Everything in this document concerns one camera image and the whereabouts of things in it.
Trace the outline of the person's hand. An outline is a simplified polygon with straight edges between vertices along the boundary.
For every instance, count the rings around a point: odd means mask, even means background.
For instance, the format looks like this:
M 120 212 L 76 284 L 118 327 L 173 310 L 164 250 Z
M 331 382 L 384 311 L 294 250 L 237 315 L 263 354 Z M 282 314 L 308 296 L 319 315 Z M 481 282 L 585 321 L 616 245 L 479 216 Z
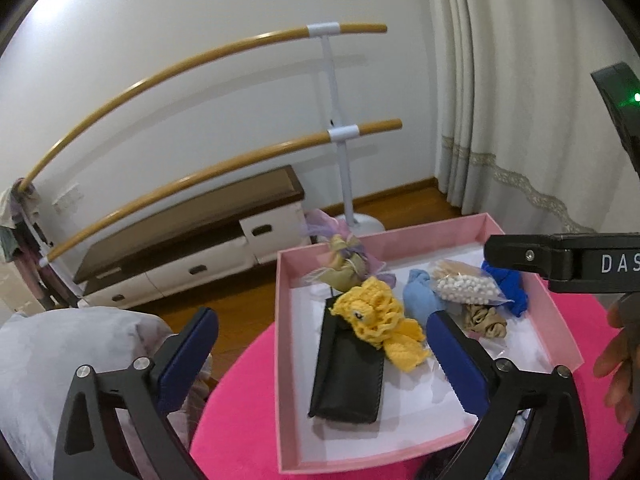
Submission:
M 604 404 L 630 431 L 639 416 L 639 294 L 620 297 L 606 310 L 608 326 L 617 334 L 593 365 L 595 378 L 612 376 Z

